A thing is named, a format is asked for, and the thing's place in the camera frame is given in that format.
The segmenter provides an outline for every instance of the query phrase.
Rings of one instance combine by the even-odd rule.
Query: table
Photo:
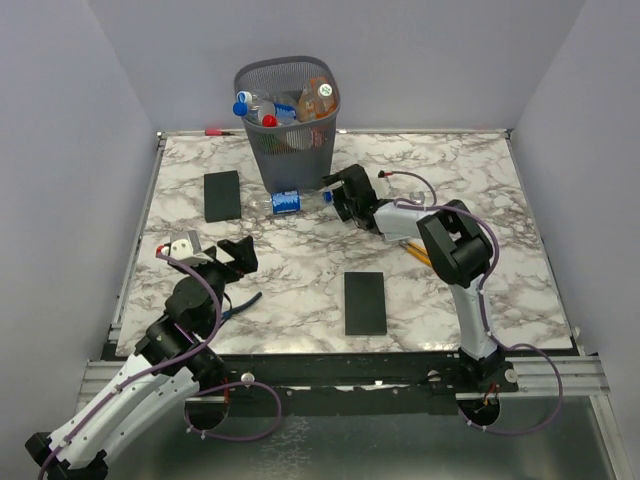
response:
[[[333,171],[353,163],[370,175],[408,170],[428,178],[441,203],[454,198],[493,226],[501,261],[488,282],[495,330],[506,344],[529,342],[570,348],[564,319],[504,135],[338,134]],[[144,227],[116,353],[130,354],[181,278],[155,259],[172,233],[198,230],[206,248],[218,240],[252,235],[257,273],[229,285],[240,304],[262,291],[252,308],[233,317],[212,347],[220,354],[331,353],[448,350],[459,327],[449,288],[398,245],[342,223],[333,208],[207,224],[205,173],[237,170],[243,205],[265,195],[246,137],[169,137]],[[389,179],[392,196],[422,186],[410,177]],[[384,272],[388,334],[346,337],[343,273]]]

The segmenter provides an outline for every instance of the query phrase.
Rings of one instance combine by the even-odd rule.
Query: metal floor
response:
[[[503,400],[497,425],[539,422],[555,399]],[[234,435],[270,419],[228,420]],[[457,416],[289,417],[265,440],[236,444],[185,433],[182,410],[151,427],[112,466],[110,480],[614,480],[588,398],[566,400],[537,434],[497,437]]]

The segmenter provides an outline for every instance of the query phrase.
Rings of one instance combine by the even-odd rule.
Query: gray mesh trash can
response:
[[[235,92],[284,92],[299,100],[314,77],[326,77],[333,87],[336,109],[312,122],[287,127],[263,127],[244,118],[244,128],[269,193],[318,190],[331,170],[340,93],[327,65],[313,57],[283,57],[247,65],[234,79]]]

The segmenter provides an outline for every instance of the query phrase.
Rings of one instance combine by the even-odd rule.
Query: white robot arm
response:
[[[451,289],[460,322],[460,351],[469,360],[470,375],[486,376],[503,356],[486,333],[492,327],[490,306],[479,293],[493,248],[478,224],[461,214],[468,212],[464,203],[453,200],[441,211],[400,208],[377,198],[360,165],[329,175],[324,182],[327,187],[340,183],[333,199],[343,221],[352,220],[389,242],[422,239],[434,271]]]
[[[46,472],[49,480],[103,480],[109,464],[171,407],[226,383],[222,361],[195,334],[214,334],[211,291],[220,302],[225,285],[255,272],[258,262],[251,237],[238,243],[223,240],[218,246],[233,260],[216,260],[216,247],[203,252],[196,232],[174,235],[158,248],[158,253],[193,268],[210,292],[193,277],[178,282],[165,314],[146,330],[108,385],[66,424],[27,441],[27,450],[42,467],[40,478]]]

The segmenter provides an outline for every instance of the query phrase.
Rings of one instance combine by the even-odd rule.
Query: screw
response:
[[[255,382],[256,377],[251,372],[245,372],[240,376],[241,382]]]

